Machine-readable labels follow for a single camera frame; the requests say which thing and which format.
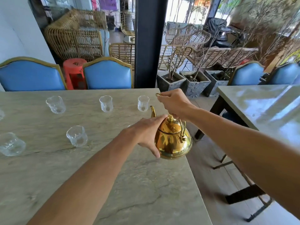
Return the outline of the person's left forearm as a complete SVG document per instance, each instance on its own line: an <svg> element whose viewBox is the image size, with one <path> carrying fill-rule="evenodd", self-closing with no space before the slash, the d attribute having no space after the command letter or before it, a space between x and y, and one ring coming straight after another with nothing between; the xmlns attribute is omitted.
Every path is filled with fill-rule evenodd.
<svg viewBox="0 0 300 225"><path fill-rule="evenodd" d="M65 181L26 225L92 225L136 144L130 125Z"/></svg>

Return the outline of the light blue sofa cushion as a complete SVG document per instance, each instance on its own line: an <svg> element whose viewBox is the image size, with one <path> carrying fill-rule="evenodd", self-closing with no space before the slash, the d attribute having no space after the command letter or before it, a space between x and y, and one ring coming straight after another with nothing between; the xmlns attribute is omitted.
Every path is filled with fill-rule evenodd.
<svg viewBox="0 0 300 225"><path fill-rule="evenodd" d="M87 30L87 31L99 31L100 37L98 34L95 36L91 35L85 35L84 37L80 37L78 40L81 44L88 44L91 45L93 48L96 48L99 50L99 46L102 44L102 55L105 57L109 57L109 45L110 45L110 34L108 30L100 29L100 28L94 28L94 27L80 27L81 30Z"/></svg>

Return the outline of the bare twig plant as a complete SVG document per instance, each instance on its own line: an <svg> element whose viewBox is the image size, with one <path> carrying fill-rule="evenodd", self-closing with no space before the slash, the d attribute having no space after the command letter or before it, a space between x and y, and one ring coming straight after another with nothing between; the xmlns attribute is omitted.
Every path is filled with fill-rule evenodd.
<svg viewBox="0 0 300 225"><path fill-rule="evenodd" d="M180 55L182 53L182 47L185 44L186 40L186 26L187 23L185 22L185 18L182 20L182 11L180 10L182 1L183 0L177 0L178 4L176 6L176 9L173 11L174 17L172 22L167 22L167 31L166 31L166 42L168 45L171 46L171 57L170 62L174 61L174 65L169 67L169 79L173 80L173 75L175 70L177 70L177 63L179 62Z"/></svg>
<svg viewBox="0 0 300 225"><path fill-rule="evenodd" d="M227 25L227 18L210 17L212 7L208 17L202 26L199 34L207 35L201 44L193 48L188 57L190 62L197 68L196 74L206 68L214 66L221 57L234 47L233 42L228 42L227 34L233 34L237 40L239 33Z"/></svg>

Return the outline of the red plastic stool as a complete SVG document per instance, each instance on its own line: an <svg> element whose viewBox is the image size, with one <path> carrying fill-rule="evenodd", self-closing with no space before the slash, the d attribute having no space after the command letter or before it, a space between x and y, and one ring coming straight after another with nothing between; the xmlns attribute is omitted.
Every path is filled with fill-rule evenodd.
<svg viewBox="0 0 300 225"><path fill-rule="evenodd" d="M86 81L83 73L83 65L87 63L82 58L71 58L63 62L63 71L67 90L86 90Z"/></svg>

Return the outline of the clear textured drinking glass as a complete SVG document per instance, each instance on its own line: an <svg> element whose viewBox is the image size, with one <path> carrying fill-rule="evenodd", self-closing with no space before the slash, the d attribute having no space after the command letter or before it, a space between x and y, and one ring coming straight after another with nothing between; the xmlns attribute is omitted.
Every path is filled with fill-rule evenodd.
<svg viewBox="0 0 300 225"><path fill-rule="evenodd" d="M101 109L103 112L111 112L113 110L113 98L109 95L105 95L99 98Z"/></svg>
<svg viewBox="0 0 300 225"><path fill-rule="evenodd" d="M66 132L66 137L70 140L74 147L83 147L87 145L88 136L83 126L73 126Z"/></svg>
<svg viewBox="0 0 300 225"><path fill-rule="evenodd" d="M138 97L138 110L141 112L145 112L148 110L149 107L149 97L145 95L141 95Z"/></svg>
<svg viewBox="0 0 300 225"><path fill-rule="evenodd" d="M0 153L7 157L20 155L26 149L26 143L12 132L0 134Z"/></svg>
<svg viewBox="0 0 300 225"><path fill-rule="evenodd" d="M66 111L66 106L62 97L60 96L52 96L47 98L46 103L50 107L51 111L55 114L62 114Z"/></svg>

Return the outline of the person's left hand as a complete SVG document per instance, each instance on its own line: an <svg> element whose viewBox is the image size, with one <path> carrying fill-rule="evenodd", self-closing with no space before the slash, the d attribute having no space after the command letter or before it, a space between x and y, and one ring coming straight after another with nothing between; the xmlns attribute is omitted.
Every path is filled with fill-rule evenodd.
<svg viewBox="0 0 300 225"><path fill-rule="evenodd" d="M140 145L142 140L155 140L156 132L160 124L166 119L167 114L151 118L142 118L140 121L127 127L126 133L133 138L135 144Z"/></svg>

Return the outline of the person's right hand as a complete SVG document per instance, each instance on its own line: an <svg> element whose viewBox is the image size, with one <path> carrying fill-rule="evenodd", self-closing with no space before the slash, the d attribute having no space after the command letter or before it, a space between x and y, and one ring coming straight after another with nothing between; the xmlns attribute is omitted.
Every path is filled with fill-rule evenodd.
<svg viewBox="0 0 300 225"><path fill-rule="evenodd" d="M183 121L193 123L193 111L197 109L185 96L182 89L157 93L157 99L163 103L169 114Z"/></svg>

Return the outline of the grey stone square planter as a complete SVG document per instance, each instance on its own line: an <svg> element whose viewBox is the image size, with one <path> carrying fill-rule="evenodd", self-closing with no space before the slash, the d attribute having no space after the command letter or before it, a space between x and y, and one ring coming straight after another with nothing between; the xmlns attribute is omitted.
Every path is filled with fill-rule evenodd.
<svg viewBox="0 0 300 225"><path fill-rule="evenodd" d="M177 88L182 88L186 82L186 78L175 71L171 71L171 77L168 70L157 70L156 82L160 92L170 91Z"/></svg>
<svg viewBox="0 0 300 225"><path fill-rule="evenodd" d="M203 91L206 97L218 97L217 88L227 86L230 80L230 76L220 70L204 70L204 75L211 81Z"/></svg>
<svg viewBox="0 0 300 225"><path fill-rule="evenodd" d="M179 74L185 78L180 89L189 99L199 97L211 83L211 80L201 71L180 71Z"/></svg>

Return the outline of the black potted plant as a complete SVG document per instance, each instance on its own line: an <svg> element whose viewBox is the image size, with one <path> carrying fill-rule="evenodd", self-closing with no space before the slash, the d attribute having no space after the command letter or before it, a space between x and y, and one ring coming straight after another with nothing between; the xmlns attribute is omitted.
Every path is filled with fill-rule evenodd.
<svg viewBox="0 0 300 225"><path fill-rule="evenodd" d="M114 31L115 30L115 11L114 10L107 10L106 22L107 22L108 30Z"/></svg>

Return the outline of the person's right forearm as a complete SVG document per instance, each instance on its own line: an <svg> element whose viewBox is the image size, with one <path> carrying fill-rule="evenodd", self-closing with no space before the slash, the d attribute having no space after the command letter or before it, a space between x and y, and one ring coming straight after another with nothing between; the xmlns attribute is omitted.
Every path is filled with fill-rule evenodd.
<svg viewBox="0 0 300 225"><path fill-rule="evenodd" d="M300 220L300 152L193 105L181 117L210 137L265 193Z"/></svg>

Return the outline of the black pillar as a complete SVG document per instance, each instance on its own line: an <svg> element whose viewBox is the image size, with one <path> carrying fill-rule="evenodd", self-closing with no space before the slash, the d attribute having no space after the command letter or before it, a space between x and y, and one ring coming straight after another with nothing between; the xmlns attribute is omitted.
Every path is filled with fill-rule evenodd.
<svg viewBox="0 0 300 225"><path fill-rule="evenodd" d="M154 88L168 0L136 0L134 87Z"/></svg>

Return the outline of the gold metal teapot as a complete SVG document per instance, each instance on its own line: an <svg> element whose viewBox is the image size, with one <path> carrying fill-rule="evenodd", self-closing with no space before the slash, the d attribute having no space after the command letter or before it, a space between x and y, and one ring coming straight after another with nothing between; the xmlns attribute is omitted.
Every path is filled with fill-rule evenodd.
<svg viewBox="0 0 300 225"><path fill-rule="evenodd" d="M168 116L160 123L156 135L155 146L164 159L175 159L186 155L193 145L192 136L186 127L186 121L173 115L168 105L164 107Z"/></svg>

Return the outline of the rattan sofa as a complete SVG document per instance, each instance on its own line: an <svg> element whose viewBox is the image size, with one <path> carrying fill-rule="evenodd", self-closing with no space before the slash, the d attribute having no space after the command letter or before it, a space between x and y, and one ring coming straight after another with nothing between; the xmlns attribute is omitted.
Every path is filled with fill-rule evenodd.
<svg viewBox="0 0 300 225"><path fill-rule="evenodd" d="M44 35L52 50L62 59L82 58L92 61L102 55L99 50L88 44L81 44L80 37L99 35L99 31L81 30L80 27L93 27L108 30L104 11L71 9L45 28Z"/></svg>

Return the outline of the rattan chair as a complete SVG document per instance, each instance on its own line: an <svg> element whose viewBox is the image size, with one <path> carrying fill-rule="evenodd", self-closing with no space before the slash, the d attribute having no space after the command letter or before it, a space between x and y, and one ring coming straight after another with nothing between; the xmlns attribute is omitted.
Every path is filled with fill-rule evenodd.
<svg viewBox="0 0 300 225"><path fill-rule="evenodd" d="M165 37L168 45L190 46L195 50L203 48L210 38L209 32L204 31L201 25L194 24L170 28Z"/></svg>
<svg viewBox="0 0 300 225"><path fill-rule="evenodd" d="M134 43L112 43L109 46L111 57L117 58L135 69L135 44Z"/></svg>
<svg viewBox="0 0 300 225"><path fill-rule="evenodd" d="M120 28L125 36L135 37L135 13L124 10L121 11Z"/></svg>
<svg viewBox="0 0 300 225"><path fill-rule="evenodd" d="M231 50L231 48L219 48L216 46L201 48L199 50L193 49L187 56L187 59L198 69L210 68L218 62L223 54L229 52L229 50Z"/></svg>
<svg viewBox="0 0 300 225"><path fill-rule="evenodd" d="M218 63L223 68L234 68L237 67L243 60L252 57L258 52L258 48L234 48L223 54Z"/></svg>
<svg viewBox="0 0 300 225"><path fill-rule="evenodd" d="M176 71L192 51L190 46L161 45L157 69Z"/></svg>

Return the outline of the blue padded gold-framed chair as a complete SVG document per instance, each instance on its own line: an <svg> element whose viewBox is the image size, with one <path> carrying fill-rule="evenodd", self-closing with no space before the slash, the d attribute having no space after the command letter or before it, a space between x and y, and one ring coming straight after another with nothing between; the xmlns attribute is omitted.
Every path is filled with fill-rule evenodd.
<svg viewBox="0 0 300 225"><path fill-rule="evenodd" d="M276 67L266 80L266 85L291 85L300 74L300 66L295 63Z"/></svg>
<svg viewBox="0 0 300 225"><path fill-rule="evenodd" d="M89 90L134 88L132 66L117 58L97 58L84 63L82 69Z"/></svg>
<svg viewBox="0 0 300 225"><path fill-rule="evenodd" d="M264 66L257 61L249 61L236 67L227 86L258 85L263 75Z"/></svg>
<svg viewBox="0 0 300 225"><path fill-rule="evenodd" d="M32 57L14 57L0 63L0 84L5 91L67 90L58 64Z"/></svg>

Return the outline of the black covered scooter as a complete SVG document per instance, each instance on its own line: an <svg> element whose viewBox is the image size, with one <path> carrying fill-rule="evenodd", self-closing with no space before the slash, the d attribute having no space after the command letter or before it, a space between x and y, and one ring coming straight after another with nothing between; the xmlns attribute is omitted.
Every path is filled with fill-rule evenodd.
<svg viewBox="0 0 300 225"><path fill-rule="evenodd" d="M211 37L204 44L204 48L218 47L218 48L236 48L240 44L244 43L246 34L240 31L233 30L232 27L227 26L227 21L221 18L209 17L203 30L208 32ZM228 41L228 34L235 37L233 42Z"/></svg>

